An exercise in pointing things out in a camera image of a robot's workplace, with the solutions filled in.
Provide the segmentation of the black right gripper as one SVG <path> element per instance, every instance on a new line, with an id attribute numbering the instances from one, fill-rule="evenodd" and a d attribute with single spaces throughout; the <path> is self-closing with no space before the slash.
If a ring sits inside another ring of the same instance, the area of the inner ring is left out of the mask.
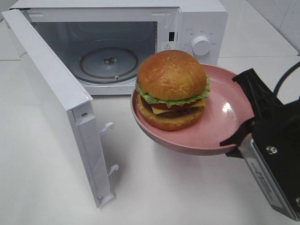
<path id="1" fill-rule="evenodd" d="M 267 141 L 300 131 L 300 101 L 283 104 L 260 79 L 254 69 L 236 75 L 237 82 L 251 104 L 254 117 L 244 121 L 220 146 L 235 145 L 227 157 L 257 159 L 255 141 Z"/>

